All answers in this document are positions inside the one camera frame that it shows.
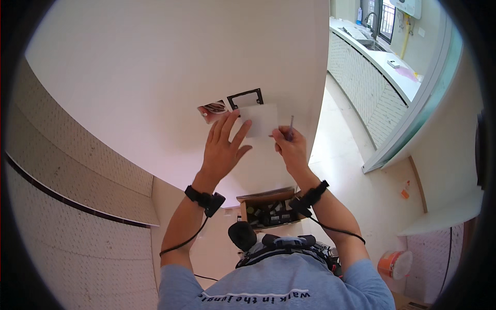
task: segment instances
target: black cable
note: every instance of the black cable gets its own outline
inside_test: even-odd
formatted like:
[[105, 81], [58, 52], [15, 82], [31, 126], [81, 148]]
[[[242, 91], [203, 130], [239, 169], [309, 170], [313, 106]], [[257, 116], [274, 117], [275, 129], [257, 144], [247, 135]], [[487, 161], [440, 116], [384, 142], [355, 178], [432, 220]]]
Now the black cable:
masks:
[[446, 276], [448, 275], [449, 261], [451, 260], [451, 243], [453, 242], [453, 227], [449, 228], [449, 253], [448, 253], [448, 264], [446, 265], [446, 272], [444, 273], [444, 280], [442, 281], [442, 286], [439, 294], [442, 293], [444, 288], [444, 283], [446, 282]]
[[181, 243], [180, 245], [177, 245], [175, 247], [172, 247], [172, 248], [168, 248], [168, 249], [165, 249], [163, 250], [162, 252], [160, 252], [160, 257], [162, 257], [163, 254], [167, 253], [167, 252], [170, 252], [172, 250], [175, 250], [175, 249], [179, 249], [180, 247], [186, 245], [188, 242], [190, 242], [191, 240], [194, 239], [194, 237], [196, 237], [196, 235], [198, 235], [200, 233], [200, 231], [203, 229], [203, 226], [205, 226], [205, 223], [207, 222], [208, 220], [208, 217], [205, 218], [205, 221], [203, 222], [203, 225], [201, 225], [200, 229], [198, 229], [198, 231], [196, 232], [196, 234], [193, 235], [193, 237], [189, 238], [188, 240], [184, 241], [183, 243]]
[[354, 234], [352, 232], [349, 232], [347, 230], [343, 230], [343, 229], [337, 229], [337, 228], [331, 228], [331, 227], [327, 227], [325, 226], [324, 224], [322, 224], [321, 222], [317, 221], [316, 219], [314, 219], [313, 217], [309, 217], [309, 219], [311, 219], [312, 221], [316, 222], [317, 224], [319, 224], [322, 228], [325, 228], [325, 229], [328, 229], [328, 230], [332, 230], [334, 232], [338, 232], [338, 233], [343, 233], [343, 234], [347, 234], [347, 235], [350, 235], [350, 236], [354, 236], [354, 237], [357, 237], [358, 239], [362, 240], [362, 242], [365, 244], [365, 239], [363, 239], [362, 237], [360, 237], [359, 235], [357, 234]]
[[214, 281], [218, 281], [217, 279], [214, 279], [214, 278], [209, 278], [209, 277], [204, 277], [204, 276], [199, 276], [197, 274], [194, 274], [195, 277], [198, 277], [198, 278], [203, 278], [203, 279], [208, 279], [208, 280], [214, 280]]

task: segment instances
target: white switch plate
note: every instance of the white switch plate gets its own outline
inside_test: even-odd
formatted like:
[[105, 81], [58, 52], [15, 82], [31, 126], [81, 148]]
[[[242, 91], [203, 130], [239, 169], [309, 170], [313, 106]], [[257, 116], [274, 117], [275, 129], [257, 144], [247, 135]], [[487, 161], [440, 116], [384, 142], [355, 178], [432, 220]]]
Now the white switch plate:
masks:
[[419, 27], [419, 35], [424, 38], [426, 36], [426, 31]]

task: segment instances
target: left hand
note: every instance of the left hand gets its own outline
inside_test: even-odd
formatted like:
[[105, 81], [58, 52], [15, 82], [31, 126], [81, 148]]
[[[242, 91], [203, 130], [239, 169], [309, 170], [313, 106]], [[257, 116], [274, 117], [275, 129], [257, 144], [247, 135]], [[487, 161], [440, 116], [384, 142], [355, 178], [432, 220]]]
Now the left hand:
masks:
[[240, 148], [241, 142], [251, 127], [250, 120], [241, 126], [233, 141], [229, 142], [231, 129], [239, 114], [239, 110], [234, 110], [232, 113], [226, 112], [212, 125], [208, 133], [203, 165], [199, 173], [208, 177], [212, 182], [219, 183], [236, 166], [243, 155], [253, 148], [251, 145], [243, 145]]

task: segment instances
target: man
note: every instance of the man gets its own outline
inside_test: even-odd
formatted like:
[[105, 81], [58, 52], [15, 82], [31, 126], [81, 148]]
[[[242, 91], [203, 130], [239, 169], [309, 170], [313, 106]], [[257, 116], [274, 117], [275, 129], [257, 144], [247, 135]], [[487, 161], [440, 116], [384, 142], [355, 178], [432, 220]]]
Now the man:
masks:
[[[229, 142], [238, 115], [238, 110], [226, 113], [210, 129], [203, 165], [191, 184], [197, 192], [212, 194], [220, 180], [251, 149], [249, 145], [240, 148], [251, 121], [246, 121]], [[289, 127], [282, 126], [272, 132], [275, 150], [306, 193], [316, 188], [320, 180], [308, 167], [305, 138], [293, 130], [289, 142], [284, 138], [288, 131]], [[322, 224], [361, 235], [355, 217], [328, 190], [313, 210]], [[171, 218], [162, 251], [194, 236], [202, 224], [203, 212], [197, 202], [185, 197]], [[237, 268], [204, 291], [193, 275], [189, 259], [192, 240], [161, 256], [158, 309], [395, 309], [392, 294], [372, 265], [364, 243], [356, 236], [330, 230], [326, 233], [337, 247], [343, 279], [319, 259], [293, 252]]]

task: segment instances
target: open box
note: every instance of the open box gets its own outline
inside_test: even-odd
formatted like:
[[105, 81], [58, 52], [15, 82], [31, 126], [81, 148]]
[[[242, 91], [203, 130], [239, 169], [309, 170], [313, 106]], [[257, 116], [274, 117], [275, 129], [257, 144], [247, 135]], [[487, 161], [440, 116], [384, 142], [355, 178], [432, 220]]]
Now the open box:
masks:
[[289, 206], [289, 201], [295, 197], [297, 197], [295, 188], [291, 186], [238, 196], [236, 199], [241, 203], [241, 220], [250, 223], [252, 228], [257, 231], [297, 223], [304, 219], [305, 216], [292, 210]]

